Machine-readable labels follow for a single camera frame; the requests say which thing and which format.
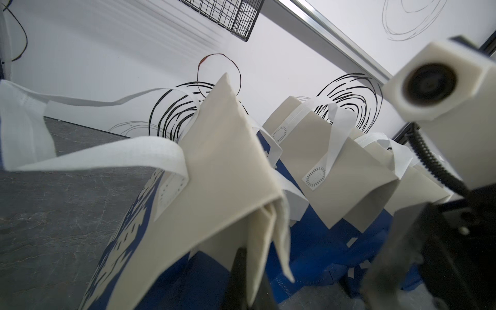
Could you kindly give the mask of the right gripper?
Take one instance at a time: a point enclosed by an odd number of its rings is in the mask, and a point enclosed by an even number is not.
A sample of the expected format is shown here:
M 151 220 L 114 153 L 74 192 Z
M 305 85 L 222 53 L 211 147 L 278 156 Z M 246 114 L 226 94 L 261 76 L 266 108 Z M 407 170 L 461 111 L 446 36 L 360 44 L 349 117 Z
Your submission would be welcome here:
M 397 211 L 360 292 L 368 309 L 403 309 L 412 266 L 437 309 L 495 309 L 495 186 L 467 198 Z

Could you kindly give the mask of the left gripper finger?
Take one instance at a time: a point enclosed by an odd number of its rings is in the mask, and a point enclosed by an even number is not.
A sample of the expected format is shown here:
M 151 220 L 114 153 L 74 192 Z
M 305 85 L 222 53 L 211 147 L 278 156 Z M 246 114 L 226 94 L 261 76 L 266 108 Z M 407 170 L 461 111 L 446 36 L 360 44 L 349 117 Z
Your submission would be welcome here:
M 247 303 L 247 249 L 237 250 L 221 309 L 278 310 L 267 274 L 264 273 L 252 306 Z

